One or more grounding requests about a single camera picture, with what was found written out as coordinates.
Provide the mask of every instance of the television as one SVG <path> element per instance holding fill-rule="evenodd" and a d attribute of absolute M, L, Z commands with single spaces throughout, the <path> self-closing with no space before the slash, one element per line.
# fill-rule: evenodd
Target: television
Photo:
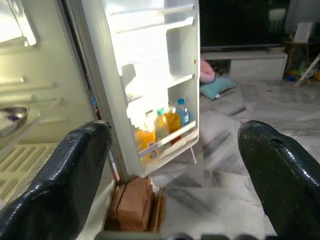
<path fill-rule="evenodd" d="M 199 0 L 202 50 L 277 46 L 290 0 Z"/>

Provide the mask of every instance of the white cabinet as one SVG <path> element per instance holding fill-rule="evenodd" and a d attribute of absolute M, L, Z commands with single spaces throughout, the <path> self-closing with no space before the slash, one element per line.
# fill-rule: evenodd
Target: white cabinet
<path fill-rule="evenodd" d="M 281 80 L 288 55 L 282 51 L 207 52 L 204 60 L 230 60 L 232 80 Z"/>

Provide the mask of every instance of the refrigerator door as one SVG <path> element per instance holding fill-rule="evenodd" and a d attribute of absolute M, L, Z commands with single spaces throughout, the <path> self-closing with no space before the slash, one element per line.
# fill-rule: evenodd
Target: refrigerator door
<path fill-rule="evenodd" d="M 145 177 L 199 139 L 198 1 L 81 2 L 126 172 Z M 189 123 L 141 149 L 137 128 L 145 113 L 175 106 L 181 98 Z M 152 152 L 157 157 L 148 159 Z"/>

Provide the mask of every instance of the marble floor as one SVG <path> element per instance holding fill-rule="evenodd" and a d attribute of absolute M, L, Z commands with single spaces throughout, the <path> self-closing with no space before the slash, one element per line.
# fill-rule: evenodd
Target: marble floor
<path fill-rule="evenodd" d="M 220 99 L 201 96 L 197 164 L 186 151 L 151 175 L 167 199 L 163 236 L 247 234 L 262 240 L 276 234 L 238 150 L 238 128 L 248 120 L 295 138 L 320 161 L 319 83 L 295 88 L 285 81 L 242 81 Z"/>

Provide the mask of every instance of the blue cushion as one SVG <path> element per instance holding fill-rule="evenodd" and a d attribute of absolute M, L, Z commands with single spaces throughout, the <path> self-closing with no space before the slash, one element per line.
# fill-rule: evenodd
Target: blue cushion
<path fill-rule="evenodd" d="M 208 99 L 214 100 L 216 96 L 226 90 L 236 87 L 236 83 L 229 78 L 217 76 L 214 82 L 204 84 L 200 87 L 200 93 Z"/>

